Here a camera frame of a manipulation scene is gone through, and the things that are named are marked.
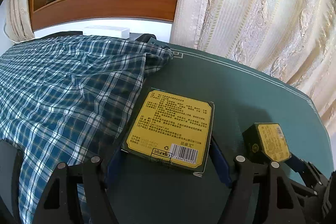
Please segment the small green yellow box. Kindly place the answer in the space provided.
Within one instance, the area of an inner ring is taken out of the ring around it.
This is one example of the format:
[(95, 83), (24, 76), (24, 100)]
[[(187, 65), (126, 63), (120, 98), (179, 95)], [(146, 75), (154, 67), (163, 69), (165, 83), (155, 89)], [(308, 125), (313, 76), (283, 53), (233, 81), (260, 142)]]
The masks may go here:
[(283, 162), (291, 158), (284, 133), (277, 123), (254, 123), (243, 132), (243, 140), (252, 162)]

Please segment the green table mat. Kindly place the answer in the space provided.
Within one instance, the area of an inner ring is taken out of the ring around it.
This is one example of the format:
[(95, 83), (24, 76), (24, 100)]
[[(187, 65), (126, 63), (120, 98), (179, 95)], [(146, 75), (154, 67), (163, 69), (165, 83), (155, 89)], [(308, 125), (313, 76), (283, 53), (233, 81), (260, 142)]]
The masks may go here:
[[(329, 135), (308, 96), (236, 62), (180, 46), (172, 50), (173, 60), (146, 79), (143, 91), (213, 102), (213, 133), (229, 162), (244, 151), (244, 130), (276, 122), (296, 156), (326, 176), (333, 172)], [(123, 152), (108, 197), (120, 223), (217, 223), (229, 193), (210, 162), (198, 178)]]

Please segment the blue plaid shirt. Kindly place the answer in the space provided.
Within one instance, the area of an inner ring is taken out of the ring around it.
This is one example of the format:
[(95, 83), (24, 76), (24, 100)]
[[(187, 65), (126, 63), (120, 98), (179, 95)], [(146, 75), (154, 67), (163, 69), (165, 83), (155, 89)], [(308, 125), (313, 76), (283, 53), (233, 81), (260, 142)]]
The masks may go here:
[(31, 223), (60, 162), (104, 155), (122, 133), (149, 75), (169, 47), (107, 36), (19, 43), (1, 56), (1, 139), (23, 151), (18, 205)]

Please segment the cream patterned curtain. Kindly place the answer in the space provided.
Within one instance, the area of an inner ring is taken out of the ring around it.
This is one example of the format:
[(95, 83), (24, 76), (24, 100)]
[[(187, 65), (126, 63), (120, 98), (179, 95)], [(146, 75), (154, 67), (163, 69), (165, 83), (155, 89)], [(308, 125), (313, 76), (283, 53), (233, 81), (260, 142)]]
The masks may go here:
[(178, 0), (170, 42), (299, 89), (335, 133), (335, 0)]

